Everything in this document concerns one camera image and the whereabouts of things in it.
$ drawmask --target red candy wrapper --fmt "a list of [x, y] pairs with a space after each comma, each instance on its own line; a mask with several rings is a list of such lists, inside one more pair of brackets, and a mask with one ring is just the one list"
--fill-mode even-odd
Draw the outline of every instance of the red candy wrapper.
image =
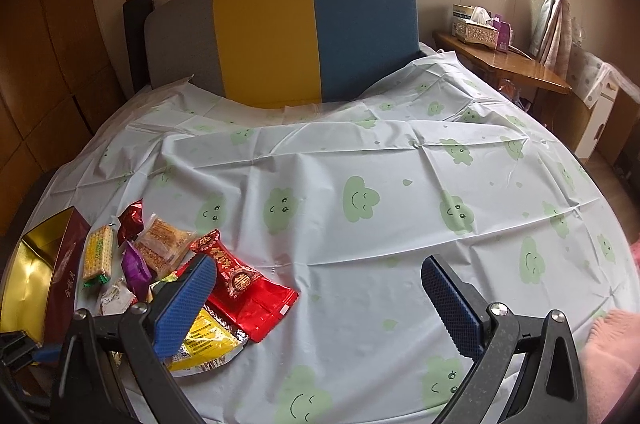
[[244, 293], [251, 282], [258, 276], [258, 272], [247, 267], [231, 254], [220, 242], [220, 232], [217, 229], [197, 238], [189, 246], [191, 252], [203, 252], [216, 261], [218, 274], [225, 279], [226, 290], [230, 298], [237, 298]]
[[142, 221], [142, 198], [122, 211], [118, 217], [120, 228], [118, 229], [118, 246], [125, 240], [135, 240], [145, 228]]
[[[216, 264], [218, 264], [220, 276], [222, 276], [222, 273], [220, 272], [220, 264], [216, 254], [229, 257], [232, 266], [237, 264], [236, 266], [241, 269], [253, 273], [249, 285], [242, 290], [241, 295], [236, 297], [230, 295], [227, 280], [217, 281], [207, 303], [221, 311], [245, 332], [252, 341], [259, 343], [284, 317], [296, 299], [298, 299], [299, 294], [293, 289], [277, 285], [266, 279], [258, 271], [233, 256], [220, 241], [220, 232], [217, 229], [211, 231], [206, 237], [209, 240], [200, 244], [198, 242], [202, 238], [195, 240], [191, 245], [191, 250], [196, 253], [206, 252], [212, 256], [216, 260]], [[178, 269], [178, 276], [186, 267], [185, 264]]]

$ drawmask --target wrapped candy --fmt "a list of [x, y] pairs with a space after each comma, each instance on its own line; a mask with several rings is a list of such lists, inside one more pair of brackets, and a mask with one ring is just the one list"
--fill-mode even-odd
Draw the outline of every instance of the wrapped candy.
[[226, 289], [231, 298], [237, 298], [245, 292], [252, 280], [259, 276], [257, 271], [245, 266], [226, 250], [226, 247], [220, 243], [220, 232], [217, 229], [191, 242], [190, 251], [203, 252], [216, 261], [218, 273], [225, 280]]
[[176, 274], [175, 271], [173, 271], [168, 276], [165, 276], [164, 278], [159, 279], [158, 281], [152, 283], [149, 286], [149, 288], [151, 289], [151, 298], [153, 298], [153, 296], [158, 295], [158, 293], [160, 292], [160, 289], [164, 287], [167, 283], [171, 283], [172, 281], [176, 281], [177, 279], [178, 279], [178, 275]]
[[120, 278], [100, 298], [100, 313], [103, 316], [122, 314], [136, 301], [136, 296], [127, 288], [124, 278]]
[[118, 246], [125, 240], [135, 240], [145, 228], [142, 221], [142, 198], [122, 211], [118, 217], [120, 228], [118, 229]]

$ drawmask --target white plastic sheet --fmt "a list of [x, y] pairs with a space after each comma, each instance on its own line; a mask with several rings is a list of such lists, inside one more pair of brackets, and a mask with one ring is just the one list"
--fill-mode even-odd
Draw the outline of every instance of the white plastic sheet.
[[186, 82], [135, 97], [56, 174], [30, 225], [75, 205], [98, 227], [140, 197], [177, 227], [219, 227], [242, 260], [302, 294], [263, 342], [178, 380], [209, 422], [430, 422], [471, 364], [422, 290], [433, 253], [516, 313], [561, 309], [578, 348], [602, 311], [640, 309], [596, 185], [452, 52], [344, 105], [258, 110]]

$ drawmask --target gold box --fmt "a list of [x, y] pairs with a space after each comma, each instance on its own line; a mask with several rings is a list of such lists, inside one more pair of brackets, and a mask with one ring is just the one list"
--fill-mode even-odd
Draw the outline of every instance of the gold box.
[[465, 20], [464, 25], [458, 26], [456, 37], [464, 43], [476, 43], [492, 50], [498, 46], [498, 29], [471, 20]]
[[0, 332], [24, 330], [37, 343], [63, 342], [89, 229], [71, 207], [20, 239], [0, 284]]

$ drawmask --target snack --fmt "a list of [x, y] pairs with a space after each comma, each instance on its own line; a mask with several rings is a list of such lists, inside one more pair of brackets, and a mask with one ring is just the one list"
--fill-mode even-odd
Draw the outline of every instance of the snack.
[[125, 240], [134, 240], [145, 228], [142, 221], [142, 198], [122, 211], [118, 217], [120, 228], [118, 229], [118, 246]]
[[216, 261], [218, 274], [225, 279], [229, 297], [237, 298], [245, 292], [252, 280], [258, 277], [258, 272], [245, 266], [224, 245], [220, 244], [220, 232], [214, 229], [208, 234], [191, 242], [192, 252], [203, 252]]
[[82, 282], [85, 287], [107, 283], [111, 278], [111, 257], [115, 234], [110, 226], [96, 229], [86, 239]]
[[123, 314], [137, 301], [133, 292], [127, 288], [124, 278], [120, 278], [100, 299], [100, 312], [103, 316]]
[[139, 300], [146, 299], [152, 274], [146, 266], [144, 258], [131, 242], [124, 243], [124, 255], [122, 257], [122, 272], [127, 280], [129, 289]]
[[175, 377], [199, 374], [225, 364], [235, 357], [247, 336], [241, 330], [233, 333], [232, 327], [213, 309], [200, 309], [180, 350], [171, 358], [168, 369]]
[[135, 246], [146, 264], [162, 278], [182, 261], [194, 235], [194, 232], [176, 229], [153, 214], [148, 228], [136, 238]]
[[[208, 236], [212, 241], [208, 245], [212, 245], [212, 248], [217, 247], [232, 256], [220, 241], [220, 232], [217, 229], [211, 231]], [[194, 248], [195, 252], [203, 251], [196, 245]], [[252, 270], [238, 258], [234, 257], [234, 260], [240, 266]], [[177, 270], [178, 276], [183, 273], [185, 268], [186, 264]], [[229, 295], [226, 282], [219, 281], [209, 295], [207, 302], [240, 327], [249, 336], [249, 339], [259, 343], [284, 317], [298, 299], [299, 294], [293, 289], [269, 281], [259, 272], [254, 272], [255, 277], [241, 296], [232, 298]]]
[[160, 292], [160, 289], [167, 283], [171, 283], [172, 281], [176, 281], [177, 279], [178, 275], [175, 273], [175, 271], [173, 271], [171, 274], [169, 274], [169, 276], [165, 276], [161, 280], [152, 283], [149, 286], [149, 289], [151, 290], [151, 299], [153, 299], [153, 296], [157, 295]]

